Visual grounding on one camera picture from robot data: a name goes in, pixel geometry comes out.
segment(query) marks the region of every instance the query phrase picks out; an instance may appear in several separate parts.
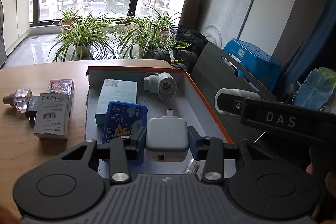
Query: blue plastic stool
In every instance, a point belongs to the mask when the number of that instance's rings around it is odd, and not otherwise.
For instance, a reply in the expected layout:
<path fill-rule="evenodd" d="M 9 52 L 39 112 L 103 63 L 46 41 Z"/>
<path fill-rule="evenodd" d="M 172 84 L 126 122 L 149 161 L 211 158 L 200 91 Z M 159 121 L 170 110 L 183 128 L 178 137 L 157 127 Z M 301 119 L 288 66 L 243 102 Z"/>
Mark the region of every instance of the blue plastic stool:
<path fill-rule="evenodd" d="M 229 41 L 223 51 L 240 60 L 240 64 L 270 91 L 278 80 L 281 65 L 257 46 L 238 39 Z M 247 77 L 238 69 L 238 76 Z"/>

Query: silver screw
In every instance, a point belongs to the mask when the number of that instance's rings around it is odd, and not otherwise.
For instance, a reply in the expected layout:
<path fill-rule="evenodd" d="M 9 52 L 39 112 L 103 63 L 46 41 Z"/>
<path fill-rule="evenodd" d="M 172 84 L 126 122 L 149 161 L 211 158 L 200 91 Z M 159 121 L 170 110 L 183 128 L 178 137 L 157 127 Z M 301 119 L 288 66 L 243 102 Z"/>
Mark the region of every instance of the silver screw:
<path fill-rule="evenodd" d="M 115 173 L 112 175 L 112 179 L 115 181 L 125 181 L 129 178 L 129 175 L 125 173 Z"/>
<path fill-rule="evenodd" d="M 207 180 L 219 180 L 222 176 L 217 172 L 209 172 L 204 175 Z"/>

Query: blue plastic box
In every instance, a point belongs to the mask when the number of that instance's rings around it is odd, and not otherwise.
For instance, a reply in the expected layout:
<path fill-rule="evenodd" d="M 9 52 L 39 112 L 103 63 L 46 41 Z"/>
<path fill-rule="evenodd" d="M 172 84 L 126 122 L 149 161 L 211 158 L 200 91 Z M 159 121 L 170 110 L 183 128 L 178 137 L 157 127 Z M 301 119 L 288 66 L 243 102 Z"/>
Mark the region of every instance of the blue plastic box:
<path fill-rule="evenodd" d="M 110 143 L 120 136 L 132 136 L 142 126 L 147 125 L 147 107 L 144 105 L 111 101 L 106 112 L 102 143 Z M 130 165 L 143 164 L 143 154 L 138 161 L 129 161 Z"/>
<path fill-rule="evenodd" d="M 273 90 L 281 71 L 281 65 L 274 58 L 257 46 L 235 38 L 225 45 L 223 51 L 238 58 L 245 69 L 266 88 Z M 239 69 L 238 76 L 247 79 Z"/>

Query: white wall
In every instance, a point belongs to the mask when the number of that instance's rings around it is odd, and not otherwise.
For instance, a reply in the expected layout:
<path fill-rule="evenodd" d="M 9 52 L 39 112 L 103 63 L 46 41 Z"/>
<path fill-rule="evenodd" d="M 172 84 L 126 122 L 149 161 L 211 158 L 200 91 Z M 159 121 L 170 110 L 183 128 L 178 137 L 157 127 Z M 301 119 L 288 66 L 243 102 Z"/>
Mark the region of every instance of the white wall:
<path fill-rule="evenodd" d="M 295 0 L 254 0 L 240 40 L 272 55 Z"/>

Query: barcode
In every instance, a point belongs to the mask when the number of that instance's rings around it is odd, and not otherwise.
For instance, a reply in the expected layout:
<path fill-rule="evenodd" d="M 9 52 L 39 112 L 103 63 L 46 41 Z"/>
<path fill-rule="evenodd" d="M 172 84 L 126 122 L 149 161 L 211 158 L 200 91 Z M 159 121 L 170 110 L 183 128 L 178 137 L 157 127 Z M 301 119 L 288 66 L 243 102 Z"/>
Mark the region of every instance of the barcode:
<path fill-rule="evenodd" d="M 43 119 L 56 119 L 57 113 L 49 113 L 45 112 L 43 113 Z"/>
<path fill-rule="evenodd" d="M 106 81 L 105 86 L 118 86 L 119 81 Z"/>

